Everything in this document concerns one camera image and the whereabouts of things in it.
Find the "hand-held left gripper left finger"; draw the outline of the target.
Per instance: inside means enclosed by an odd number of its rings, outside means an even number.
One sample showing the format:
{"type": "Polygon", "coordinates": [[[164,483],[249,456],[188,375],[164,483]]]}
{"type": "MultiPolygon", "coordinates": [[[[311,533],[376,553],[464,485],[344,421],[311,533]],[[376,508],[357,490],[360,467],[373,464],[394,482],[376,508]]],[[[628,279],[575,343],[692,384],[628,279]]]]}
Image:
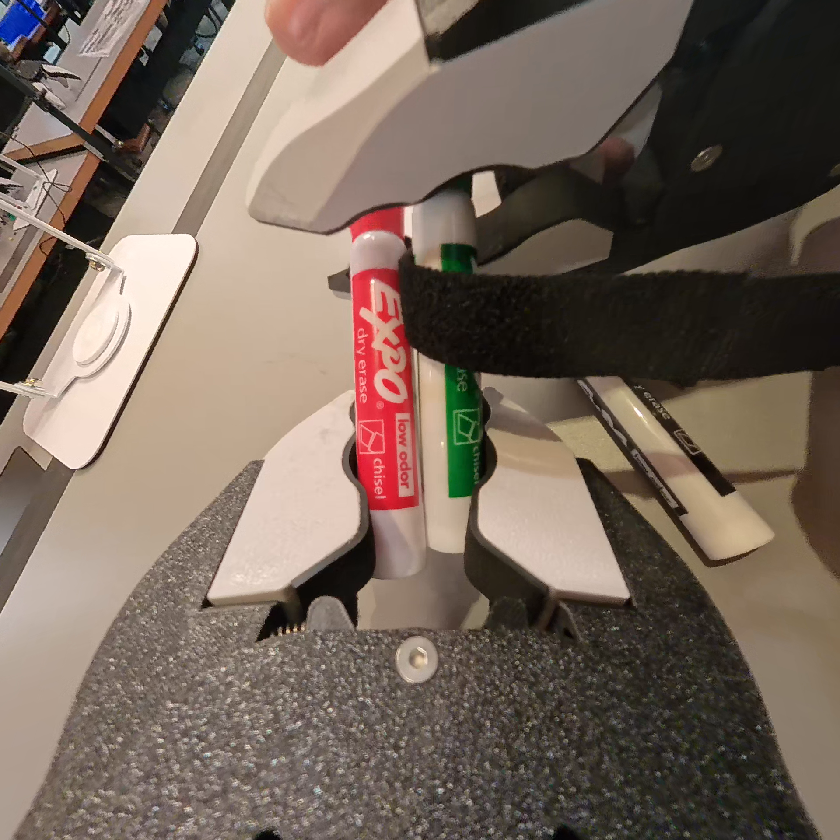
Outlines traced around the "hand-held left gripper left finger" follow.
{"type": "Polygon", "coordinates": [[[206,598],[212,606],[287,601],[361,548],[370,518],[350,468],[347,391],[292,428],[267,454],[206,598]]]}

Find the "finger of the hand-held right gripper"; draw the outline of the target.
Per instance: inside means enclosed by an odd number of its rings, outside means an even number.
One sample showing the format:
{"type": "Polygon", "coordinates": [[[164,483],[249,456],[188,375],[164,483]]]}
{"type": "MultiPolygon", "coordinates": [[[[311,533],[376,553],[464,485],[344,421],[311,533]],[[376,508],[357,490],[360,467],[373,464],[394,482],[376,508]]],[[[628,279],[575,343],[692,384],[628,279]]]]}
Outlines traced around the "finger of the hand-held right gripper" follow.
{"type": "Polygon", "coordinates": [[[388,2],[280,117],[248,212],[328,235],[461,175],[578,158],[654,82],[692,6],[388,2]]]}
{"type": "Polygon", "coordinates": [[[519,184],[478,217],[480,270],[577,270],[610,255],[621,192],[569,167],[519,184]]]}

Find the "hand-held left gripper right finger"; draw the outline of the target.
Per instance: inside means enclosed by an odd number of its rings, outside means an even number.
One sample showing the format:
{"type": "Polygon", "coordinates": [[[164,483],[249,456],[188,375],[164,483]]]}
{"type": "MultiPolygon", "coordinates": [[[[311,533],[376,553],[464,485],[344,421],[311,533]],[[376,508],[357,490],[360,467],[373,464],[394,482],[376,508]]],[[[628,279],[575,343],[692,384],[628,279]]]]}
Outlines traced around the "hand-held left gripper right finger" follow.
{"type": "Polygon", "coordinates": [[[470,582],[491,602],[626,604],[631,593],[572,451],[497,389],[484,397],[486,474],[465,539],[470,582]]]}

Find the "green dry erase marker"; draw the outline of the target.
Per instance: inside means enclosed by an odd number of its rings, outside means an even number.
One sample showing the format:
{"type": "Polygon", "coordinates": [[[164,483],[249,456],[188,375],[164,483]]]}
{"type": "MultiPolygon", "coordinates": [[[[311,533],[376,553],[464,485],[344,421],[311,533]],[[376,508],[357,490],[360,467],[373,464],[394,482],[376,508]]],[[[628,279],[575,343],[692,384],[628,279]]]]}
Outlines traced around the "green dry erase marker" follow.
{"type": "MultiPolygon", "coordinates": [[[[476,267],[472,177],[413,208],[413,255],[418,266],[470,274],[476,267]]],[[[462,553],[470,500],[482,473],[480,378],[467,369],[415,353],[416,408],[421,434],[427,546],[462,553]]]]}

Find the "black dry erase marker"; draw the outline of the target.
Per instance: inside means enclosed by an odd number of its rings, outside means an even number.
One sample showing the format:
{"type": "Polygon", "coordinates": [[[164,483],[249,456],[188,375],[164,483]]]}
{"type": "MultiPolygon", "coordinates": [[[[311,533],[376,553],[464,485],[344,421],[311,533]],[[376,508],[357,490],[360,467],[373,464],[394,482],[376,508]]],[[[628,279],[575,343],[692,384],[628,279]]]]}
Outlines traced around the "black dry erase marker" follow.
{"type": "Polygon", "coordinates": [[[614,376],[576,383],[612,441],[710,562],[730,562],[774,540],[772,528],[647,387],[614,376]]]}

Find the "red dry erase marker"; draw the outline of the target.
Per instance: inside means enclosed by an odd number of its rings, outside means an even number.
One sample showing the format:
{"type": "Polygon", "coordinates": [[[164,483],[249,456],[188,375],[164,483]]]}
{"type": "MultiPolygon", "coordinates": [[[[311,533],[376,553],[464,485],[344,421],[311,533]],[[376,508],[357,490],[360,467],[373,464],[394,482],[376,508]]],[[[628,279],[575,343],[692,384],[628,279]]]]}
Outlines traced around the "red dry erase marker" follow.
{"type": "Polygon", "coordinates": [[[413,353],[398,271],[406,252],[404,210],[365,215],[350,232],[358,479],[374,534],[374,577],[398,580],[417,574],[426,559],[413,353]]]}

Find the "person's right hand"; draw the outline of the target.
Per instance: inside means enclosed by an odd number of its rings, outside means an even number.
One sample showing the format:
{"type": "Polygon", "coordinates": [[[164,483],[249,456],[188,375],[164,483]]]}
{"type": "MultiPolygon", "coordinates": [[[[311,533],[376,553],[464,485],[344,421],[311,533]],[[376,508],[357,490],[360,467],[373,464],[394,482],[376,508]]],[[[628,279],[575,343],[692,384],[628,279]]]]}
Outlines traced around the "person's right hand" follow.
{"type": "Polygon", "coordinates": [[[357,31],[355,4],[346,1],[268,1],[266,23],[279,48],[293,60],[321,67],[357,31]]]}

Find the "printed paper sheet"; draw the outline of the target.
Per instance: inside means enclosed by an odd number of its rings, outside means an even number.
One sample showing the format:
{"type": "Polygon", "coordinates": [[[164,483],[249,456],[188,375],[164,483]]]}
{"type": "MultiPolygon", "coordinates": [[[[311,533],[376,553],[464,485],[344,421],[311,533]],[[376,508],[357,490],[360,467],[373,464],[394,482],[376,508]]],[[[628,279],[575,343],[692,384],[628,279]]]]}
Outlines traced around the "printed paper sheet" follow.
{"type": "Polygon", "coordinates": [[[78,48],[79,56],[106,58],[129,35],[146,8],[145,1],[107,1],[78,48]]]}

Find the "wooden-edged desk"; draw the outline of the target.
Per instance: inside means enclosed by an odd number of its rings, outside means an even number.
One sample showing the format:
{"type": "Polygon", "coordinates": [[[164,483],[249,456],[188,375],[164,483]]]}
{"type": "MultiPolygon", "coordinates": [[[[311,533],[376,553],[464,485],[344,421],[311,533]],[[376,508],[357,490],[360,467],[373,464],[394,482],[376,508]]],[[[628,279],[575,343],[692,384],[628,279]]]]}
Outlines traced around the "wooden-edged desk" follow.
{"type": "MultiPolygon", "coordinates": [[[[119,49],[115,49],[108,58],[111,62],[108,74],[93,95],[91,104],[87,106],[80,122],[75,122],[68,110],[62,111],[49,104],[45,96],[37,93],[31,84],[28,82],[24,84],[27,87],[27,95],[34,104],[63,124],[68,129],[68,134],[55,140],[37,143],[34,152],[24,151],[19,155],[20,162],[39,163],[49,156],[62,157],[82,153],[79,172],[74,176],[67,194],[60,200],[48,219],[50,223],[59,224],[60,233],[63,232],[67,219],[78,205],[83,187],[89,183],[98,168],[98,163],[94,162],[94,159],[111,163],[113,166],[120,163],[119,158],[115,156],[114,145],[96,133],[96,128],[113,94],[139,54],[164,8],[165,1],[141,2],[141,16],[129,29],[124,44],[119,49]]],[[[49,231],[44,231],[32,224],[29,224],[23,233],[27,252],[10,258],[11,270],[14,273],[3,281],[2,335],[8,331],[57,241],[49,231]]]]}

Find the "clear acrylic stand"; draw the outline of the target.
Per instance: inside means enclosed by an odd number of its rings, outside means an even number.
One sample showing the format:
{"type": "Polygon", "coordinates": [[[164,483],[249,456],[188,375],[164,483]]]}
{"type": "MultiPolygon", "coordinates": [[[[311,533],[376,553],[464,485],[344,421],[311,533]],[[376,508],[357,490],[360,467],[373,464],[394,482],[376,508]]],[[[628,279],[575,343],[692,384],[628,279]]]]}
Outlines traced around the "clear acrylic stand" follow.
{"type": "Polygon", "coordinates": [[[24,274],[42,238],[84,254],[89,267],[101,272],[101,285],[88,301],[87,315],[70,330],[69,348],[57,352],[52,373],[45,381],[2,381],[2,401],[19,396],[44,402],[62,399],[77,382],[92,380],[106,370],[130,334],[132,307],[123,293],[129,278],[126,271],[108,255],[39,215],[41,206],[52,199],[57,176],[57,171],[40,173],[2,155],[2,307],[11,308],[9,315],[2,316],[2,335],[20,307],[14,302],[16,287],[21,286],[22,298],[32,287],[34,279],[26,280],[24,274]]]}

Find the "blue storage bin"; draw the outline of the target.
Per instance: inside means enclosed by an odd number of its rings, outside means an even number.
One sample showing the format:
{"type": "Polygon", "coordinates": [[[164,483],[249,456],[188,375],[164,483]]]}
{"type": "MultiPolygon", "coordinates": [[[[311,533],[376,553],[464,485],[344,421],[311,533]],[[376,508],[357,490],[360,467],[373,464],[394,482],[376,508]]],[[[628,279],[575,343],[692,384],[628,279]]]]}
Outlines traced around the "blue storage bin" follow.
{"type": "Polygon", "coordinates": [[[1,42],[9,50],[30,39],[45,20],[45,8],[39,1],[11,1],[2,7],[1,42]]]}

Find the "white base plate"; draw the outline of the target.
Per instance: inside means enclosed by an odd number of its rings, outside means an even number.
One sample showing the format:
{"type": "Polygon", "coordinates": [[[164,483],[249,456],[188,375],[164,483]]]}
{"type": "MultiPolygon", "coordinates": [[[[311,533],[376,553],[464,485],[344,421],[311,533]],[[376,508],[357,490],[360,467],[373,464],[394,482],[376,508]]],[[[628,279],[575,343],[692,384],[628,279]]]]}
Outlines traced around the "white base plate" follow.
{"type": "Polygon", "coordinates": [[[190,234],[122,238],[88,250],[97,272],[45,372],[29,390],[23,431],[70,469],[100,456],[196,262],[190,234]]]}

